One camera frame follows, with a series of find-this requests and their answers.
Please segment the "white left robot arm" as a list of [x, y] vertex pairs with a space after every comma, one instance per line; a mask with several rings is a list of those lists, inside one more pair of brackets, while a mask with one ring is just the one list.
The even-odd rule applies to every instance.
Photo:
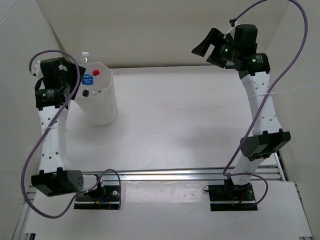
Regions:
[[70, 105], [66, 102], [76, 86], [77, 77], [85, 68], [64, 57], [38, 60], [35, 64], [35, 103], [40, 117], [41, 159], [38, 174], [31, 177], [31, 184], [48, 197], [87, 191], [93, 200], [100, 200], [105, 188], [97, 183], [96, 175], [83, 175], [73, 170], [68, 160], [66, 124]]

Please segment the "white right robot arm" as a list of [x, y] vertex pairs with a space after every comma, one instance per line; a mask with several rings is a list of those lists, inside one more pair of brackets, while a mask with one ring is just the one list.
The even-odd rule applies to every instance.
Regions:
[[224, 193], [230, 200], [238, 199], [259, 165], [291, 139], [291, 134], [283, 131], [269, 95], [271, 68], [267, 55], [257, 52], [257, 35], [258, 29], [253, 24], [235, 26], [234, 35], [212, 28], [191, 51], [204, 57], [213, 46], [206, 61], [220, 68], [232, 63], [247, 94], [252, 123], [240, 140], [237, 165], [226, 175]]

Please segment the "blue label plastic bottle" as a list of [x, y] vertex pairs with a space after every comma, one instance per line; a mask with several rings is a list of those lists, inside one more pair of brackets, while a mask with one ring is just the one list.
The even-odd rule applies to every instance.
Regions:
[[85, 86], [92, 86], [94, 84], [94, 77], [90, 69], [90, 61], [88, 60], [89, 55], [89, 52], [86, 51], [81, 53], [83, 60], [80, 66], [85, 68], [85, 73], [82, 77], [82, 84]]

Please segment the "black label plastic bottle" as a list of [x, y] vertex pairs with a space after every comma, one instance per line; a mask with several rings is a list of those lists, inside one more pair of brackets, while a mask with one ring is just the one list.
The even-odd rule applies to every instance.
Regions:
[[88, 98], [88, 97], [96, 97], [97, 95], [99, 95], [101, 93], [101, 91], [100, 90], [98, 90], [98, 89], [84, 89], [83, 91], [82, 91], [82, 96], [83, 97], [86, 97], [86, 98]]

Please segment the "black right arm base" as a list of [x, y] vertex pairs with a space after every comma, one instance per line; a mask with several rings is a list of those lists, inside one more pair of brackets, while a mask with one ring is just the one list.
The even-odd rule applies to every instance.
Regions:
[[211, 212], [257, 211], [257, 203], [252, 185], [240, 189], [226, 185], [205, 185], [203, 191], [209, 194]]

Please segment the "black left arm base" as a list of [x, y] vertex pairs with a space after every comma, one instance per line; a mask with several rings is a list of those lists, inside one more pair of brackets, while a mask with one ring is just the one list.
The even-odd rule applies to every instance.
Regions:
[[122, 205], [121, 182], [103, 182], [94, 190], [82, 193], [75, 198], [75, 210], [120, 210]]

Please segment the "red label plastic bottle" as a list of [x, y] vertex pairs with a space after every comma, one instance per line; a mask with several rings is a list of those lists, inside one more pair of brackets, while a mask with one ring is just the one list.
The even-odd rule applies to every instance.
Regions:
[[99, 86], [101, 83], [100, 79], [100, 71], [98, 69], [93, 70], [92, 72], [92, 85], [93, 86]]

